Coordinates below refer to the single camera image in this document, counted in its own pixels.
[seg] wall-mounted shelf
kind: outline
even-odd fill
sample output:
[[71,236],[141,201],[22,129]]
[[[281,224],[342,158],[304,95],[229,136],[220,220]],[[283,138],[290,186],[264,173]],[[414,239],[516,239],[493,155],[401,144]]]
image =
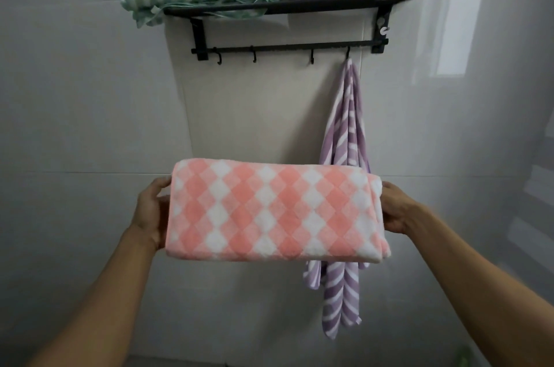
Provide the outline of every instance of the wall-mounted shelf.
[[[350,48],[359,46],[371,46],[373,54],[382,54],[384,46],[388,44],[387,33],[389,30],[388,21],[391,15],[392,7],[395,4],[406,0],[293,0],[293,1],[275,1],[273,3],[255,3],[255,4],[226,4],[202,7],[167,7],[164,14],[190,19],[194,42],[196,47],[192,53],[196,54],[198,61],[208,60],[208,54],[218,54],[221,63],[221,54],[229,52],[251,52],[262,51],[291,51],[291,50],[314,50],[329,48]],[[313,13],[313,12],[331,12],[336,10],[356,10],[369,9],[377,7],[377,16],[373,30],[373,39],[357,42],[329,42],[320,44],[294,44],[294,45],[264,45],[264,46],[241,46],[237,48],[208,48],[205,40],[204,23],[197,17],[209,16],[210,13],[231,12],[235,10],[257,10],[265,9],[265,14],[293,14],[293,13]]]

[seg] purple and white striped towel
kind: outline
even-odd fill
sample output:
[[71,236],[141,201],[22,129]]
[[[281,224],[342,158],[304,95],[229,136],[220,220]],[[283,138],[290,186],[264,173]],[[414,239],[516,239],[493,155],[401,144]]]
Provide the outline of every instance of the purple and white striped towel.
[[[348,165],[370,171],[366,155],[366,135],[362,117],[360,83],[356,66],[346,60],[335,103],[327,123],[320,164]],[[358,270],[370,264],[354,262],[309,261],[304,281],[309,288],[325,287],[322,324],[323,331],[335,339],[338,325],[359,324],[360,286]]]

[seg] black towel rack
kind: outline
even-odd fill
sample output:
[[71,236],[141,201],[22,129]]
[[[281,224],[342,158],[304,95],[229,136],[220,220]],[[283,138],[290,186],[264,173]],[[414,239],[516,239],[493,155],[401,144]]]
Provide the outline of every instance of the black towel rack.
[[[198,61],[208,60],[208,54],[217,54],[219,56],[218,63],[221,64],[221,54],[249,52],[254,54],[254,62],[257,62],[256,52],[310,50],[312,51],[310,61],[311,63],[314,63],[314,49],[358,48],[371,46],[371,52],[373,54],[382,54],[384,52],[385,45],[388,45],[388,21],[391,15],[392,7],[403,1],[406,0],[283,0],[275,1],[273,3],[226,4],[202,7],[167,7],[163,12],[166,15],[183,17],[190,20],[195,43],[195,48],[193,48],[191,52],[192,54],[196,54]],[[235,10],[265,9],[265,14],[293,14],[369,9],[374,7],[377,7],[377,15],[373,27],[373,39],[354,42],[323,42],[316,44],[250,45],[236,48],[208,48],[205,39],[204,22],[201,19],[197,19],[197,17],[209,16],[210,13],[214,12],[231,12]]]

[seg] diamond pattern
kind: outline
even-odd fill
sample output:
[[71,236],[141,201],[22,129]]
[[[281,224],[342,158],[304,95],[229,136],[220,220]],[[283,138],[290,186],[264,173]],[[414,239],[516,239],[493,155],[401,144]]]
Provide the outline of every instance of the diamond pattern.
[[183,259],[379,262],[381,181],[347,166],[191,159],[173,170],[167,251]]

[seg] hand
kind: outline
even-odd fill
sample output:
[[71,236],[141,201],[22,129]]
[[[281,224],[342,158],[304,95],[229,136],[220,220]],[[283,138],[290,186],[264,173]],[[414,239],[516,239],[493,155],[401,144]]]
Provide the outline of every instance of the hand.
[[408,229],[408,214],[419,203],[414,201],[398,186],[390,182],[383,182],[381,193],[381,207],[385,230],[392,233],[406,234]]
[[170,213],[169,195],[158,196],[162,189],[171,184],[171,176],[157,178],[142,191],[131,225],[139,227],[154,243],[156,250],[163,248],[166,241],[167,220]]

